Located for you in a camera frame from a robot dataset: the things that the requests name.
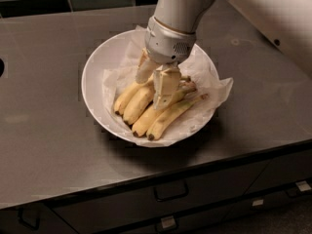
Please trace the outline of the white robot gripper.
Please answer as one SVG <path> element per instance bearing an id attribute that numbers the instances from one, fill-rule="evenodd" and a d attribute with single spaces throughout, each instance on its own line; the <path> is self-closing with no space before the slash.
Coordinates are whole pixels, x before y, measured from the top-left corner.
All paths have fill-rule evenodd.
<path id="1" fill-rule="evenodd" d="M 136 81 L 139 84 L 145 83 L 157 68 L 153 73 L 155 89 L 153 106 L 156 110 L 160 110 L 172 101 L 181 78 L 175 61 L 184 62 L 190 56 L 196 35 L 172 30 L 157 21 L 155 17 L 151 17 L 144 41 L 146 49 L 143 48 L 141 52 Z"/>

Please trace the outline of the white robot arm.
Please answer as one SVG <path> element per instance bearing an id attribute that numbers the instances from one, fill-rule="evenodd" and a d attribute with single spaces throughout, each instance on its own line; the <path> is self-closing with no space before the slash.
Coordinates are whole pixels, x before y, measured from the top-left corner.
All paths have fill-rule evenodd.
<path id="1" fill-rule="evenodd" d="M 312 0 L 226 0 L 266 39 L 306 73 L 312 71 Z M 136 80 L 156 75 L 154 107 L 162 109 L 177 88 L 177 68 L 189 56 L 196 30 L 215 0 L 158 0 L 145 33 L 148 57 Z"/>

